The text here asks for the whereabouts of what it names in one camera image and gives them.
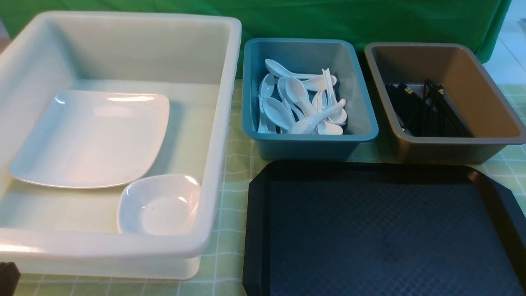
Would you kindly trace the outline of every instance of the teal plastic bin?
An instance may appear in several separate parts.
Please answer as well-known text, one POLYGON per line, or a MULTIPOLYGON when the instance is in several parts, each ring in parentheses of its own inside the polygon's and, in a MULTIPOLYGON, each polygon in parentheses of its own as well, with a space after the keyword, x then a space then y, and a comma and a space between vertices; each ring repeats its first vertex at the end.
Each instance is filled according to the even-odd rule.
MULTIPOLYGON (((378 135, 378 123, 351 44, 342 40, 257 38, 245 45, 242 128, 265 160, 347 160, 356 147, 378 135), (321 74, 330 68, 338 78, 336 97, 345 98, 348 124, 343 135, 260 134, 258 89, 268 73, 265 59, 296 73, 321 74)), ((277 89, 273 97, 280 98, 277 89)))

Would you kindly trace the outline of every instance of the green cloth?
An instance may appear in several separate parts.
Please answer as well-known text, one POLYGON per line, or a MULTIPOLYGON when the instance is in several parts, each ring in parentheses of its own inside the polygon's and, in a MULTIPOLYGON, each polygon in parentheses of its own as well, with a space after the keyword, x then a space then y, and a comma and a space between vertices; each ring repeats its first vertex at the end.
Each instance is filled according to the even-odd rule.
POLYGON ((491 56, 511 0, 0 0, 11 37, 50 10, 166 12, 231 16, 242 47, 255 37, 334 38, 358 52, 371 42, 460 43, 491 56))

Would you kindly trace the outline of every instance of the black serving tray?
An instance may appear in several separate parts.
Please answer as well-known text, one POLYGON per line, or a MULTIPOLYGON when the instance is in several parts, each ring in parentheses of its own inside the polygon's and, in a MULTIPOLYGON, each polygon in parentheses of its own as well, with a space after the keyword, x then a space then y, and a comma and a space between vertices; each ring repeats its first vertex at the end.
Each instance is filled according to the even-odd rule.
POLYGON ((273 162, 250 183, 243 286, 271 295, 526 295, 526 219, 467 166, 273 162))

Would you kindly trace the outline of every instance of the spoon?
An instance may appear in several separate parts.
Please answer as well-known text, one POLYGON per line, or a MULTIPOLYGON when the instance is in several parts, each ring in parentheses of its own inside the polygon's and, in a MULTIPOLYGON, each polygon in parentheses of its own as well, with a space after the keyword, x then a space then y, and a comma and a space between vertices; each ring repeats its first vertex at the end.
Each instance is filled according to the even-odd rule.
POLYGON ((258 133, 262 134, 268 134, 271 132, 271 127, 268 124, 267 117, 265 116, 265 112, 263 111, 263 98, 272 96, 272 93, 274 92, 274 76, 272 74, 267 74, 259 84, 259 126, 258 126, 258 133))
POLYGON ((305 115, 303 114, 303 112, 300 109, 298 109, 294 105, 294 103, 288 97, 287 92, 285 91, 285 81, 286 80, 287 79, 285 77, 281 77, 280 79, 278 79, 278 94, 281 97, 281 99, 283 100, 283 105, 285 105, 285 108, 287 108, 287 109, 290 108, 290 111, 291 112, 294 111, 294 113, 296 114, 298 119, 302 120, 302 119, 305 118, 305 115))
POLYGON ((318 113, 327 109, 327 95, 325 94, 325 91, 319 91, 314 95, 312 98, 312 105, 318 113))
MULTIPOLYGON (((321 122, 323 119, 325 119, 327 116, 333 114, 334 112, 338 112, 338 110, 342 109, 345 106, 345 99, 341 99, 340 102, 338 102, 336 105, 328 108, 327 110, 318 113, 313 116, 307 116, 304 119, 296 122, 290 129, 289 134, 311 134, 314 131, 314 128, 316 128, 317 124, 321 122)), ((341 135, 343 133, 343 129, 339 125, 334 125, 336 128, 334 128, 333 132, 338 132, 337 134, 341 135)))
MULTIPOLYGON (((336 77, 331 76, 332 85, 336 84, 336 77)), ((319 92, 327 89, 325 84, 325 77, 323 75, 318 75, 317 77, 311 78, 309 80, 302 81, 303 85, 308 91, 319 92)))
POLYGON ((311 79, 316 78, 318 76, 317 74, 298 74, 293 73, 289 70, 287 70, 285 67, 281 66, 278 62, 273 61, 269 58, 265 59, 265 66, 267 67, 267 70, 274 75, 275 77, 281 78, 281 77, 293 77, 296 79, 311 79))
POLYGON ((259 101, 259 125, 258 125, 258 133, 260 134, 268 134, 270 131, 267 127, 267 117, 265 116, 265 111, 263 111, 263 98, 261 96, 258 96, 259 101))
MULTIPOLYGON (((292 102, 303 111, 305 116, 314 116, 318 114, 316 109, 314 109, 314 106, 309 101, 309 93, 299 80, 296 78, 287 78, 285 81, 285 92, 292 102)), ((328 123, 326 121, 318 122, 316 125, 318 133, 328 134, 335 132, 335 128, 331 125, 334 124, 328 123)))
MULTIPOLYGON (((332 88, 331 80, 330 80, 330 70, 327 68, 326 70, 321 70, 323 72, 323 76, 325 78, 325 85, 327 87, 327 107, 331 107, 336 105, 338 102, 336 101, 336 95, 334 94, 334 88, 332 88)), ((345 121, 347 121, 347 112, 344 109, 340 109, 337 113, 331 114, 327 120, 330 123, 338 124, 338 125, 345 125, 345 121)))
POLYGON ((278 130, 276 129, 276 125, 274 124, 274 122, 270 121, 267 114, 265 114, 265 116, 267 117, 268 132, 271 134, 277 134, 278 130))
POLYGON ((259 85, 259 95, 263 98, 272 96, 274 92, 274 76, 272 74, 267 74, 265 78, 261 81, 259 85))
POLYGON ((265 110, 265 114, 274 124, 284 130, 288 131, 294 124, 294 121, 290 119, 287 108, 273 97, 267 97, 263 100, 263 110, 265 110))

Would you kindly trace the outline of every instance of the plate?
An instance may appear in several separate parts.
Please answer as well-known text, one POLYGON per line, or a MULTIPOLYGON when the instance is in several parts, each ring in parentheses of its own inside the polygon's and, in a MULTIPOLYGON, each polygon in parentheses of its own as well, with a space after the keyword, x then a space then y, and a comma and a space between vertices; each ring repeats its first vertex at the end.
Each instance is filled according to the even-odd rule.
POLYGON ((56 96, 9 167, 21 181, 59 188, 132 182, 153 164, 168 125, 159 94, 67 91, 56 96))

